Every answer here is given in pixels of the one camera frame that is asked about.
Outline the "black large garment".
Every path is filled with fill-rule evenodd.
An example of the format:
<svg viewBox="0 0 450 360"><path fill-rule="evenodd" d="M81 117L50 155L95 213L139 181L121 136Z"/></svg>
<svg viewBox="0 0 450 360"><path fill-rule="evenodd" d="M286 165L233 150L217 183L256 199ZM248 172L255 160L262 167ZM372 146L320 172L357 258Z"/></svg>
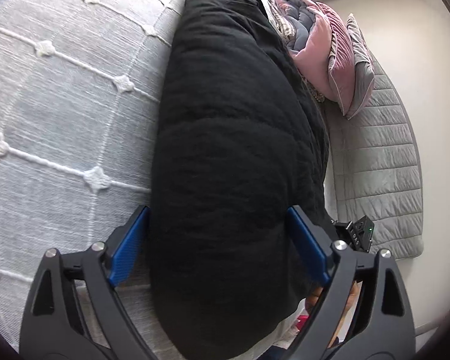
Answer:
<svg viewBox="0 0 450 360"><path fill-rule="evenodd" d="M147 259L186 359L247 354L315 288L285 228L324 204L328 134L261 0L186 0L163 84Z"/></svg>

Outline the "grey quilted headboard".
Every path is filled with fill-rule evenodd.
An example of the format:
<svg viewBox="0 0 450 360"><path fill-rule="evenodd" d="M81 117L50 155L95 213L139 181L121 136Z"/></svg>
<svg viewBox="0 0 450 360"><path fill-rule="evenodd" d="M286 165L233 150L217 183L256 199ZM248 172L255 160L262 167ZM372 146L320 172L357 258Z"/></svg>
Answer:
<svg viewBox="0 0 450 360"><path fill-rule="evenodd" d="M330 141L325 204L340 222L368 216L373 251L417 258L424 251L419 149L396 88L379 63L374 68L370 102L352 119L333 102L321 105Z"/></svg>

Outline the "blue clothed knee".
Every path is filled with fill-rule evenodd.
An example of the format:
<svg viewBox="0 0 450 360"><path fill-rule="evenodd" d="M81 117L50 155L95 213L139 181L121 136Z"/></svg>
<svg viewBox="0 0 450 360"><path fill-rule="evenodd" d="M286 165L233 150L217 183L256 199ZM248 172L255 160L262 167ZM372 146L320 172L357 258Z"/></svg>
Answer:
<svg viewBox="0 0 450 360"><path fill-rule="evenodd" d="M288 348L281 348L276 345L272 345L269 349L267 349L259 358L258 360L285 360L289 359L291 353L293 351Z"/></svg>

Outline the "grey pink pillow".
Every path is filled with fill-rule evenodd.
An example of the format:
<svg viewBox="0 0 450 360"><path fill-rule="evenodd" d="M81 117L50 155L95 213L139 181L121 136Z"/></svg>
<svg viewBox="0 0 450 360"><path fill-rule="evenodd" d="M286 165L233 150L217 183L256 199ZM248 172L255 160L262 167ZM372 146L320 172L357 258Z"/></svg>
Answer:
<svg viewBox="0 0 450 360"><path fill-rule="evenodd" d="M346 28L352 41L355 71L353 100L346 114L347 119L352 119L368 105L374 89L376 74L365 37L352 13L347 18Z"/></svg>

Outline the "pink velvet pillow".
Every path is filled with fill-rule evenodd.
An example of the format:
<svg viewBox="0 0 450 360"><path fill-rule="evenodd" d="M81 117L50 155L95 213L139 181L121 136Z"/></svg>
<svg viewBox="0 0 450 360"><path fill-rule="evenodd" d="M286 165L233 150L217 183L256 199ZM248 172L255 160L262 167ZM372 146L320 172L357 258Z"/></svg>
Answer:
<svg viewBox="0 0 450 360"><path fill-rule="evenodd" d="M331 49L328 55L328 83L331 96L343 116L350 110L355 85L354 54L351 37L341 17L327 4L318 6L328 18L331 28Z"/></svg>

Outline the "grey white bedspread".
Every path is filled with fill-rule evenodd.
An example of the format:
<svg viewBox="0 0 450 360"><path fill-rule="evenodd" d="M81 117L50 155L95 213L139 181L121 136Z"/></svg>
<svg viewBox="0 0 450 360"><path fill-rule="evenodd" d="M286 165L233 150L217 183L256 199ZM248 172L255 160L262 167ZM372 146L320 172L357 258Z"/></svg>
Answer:
<svg viewBox="0 0 450 360"><path fill-rule="evenodd" d="M17 351L44 251L85 250L149 198L184 0L0 0L0 337Z"/></svg>

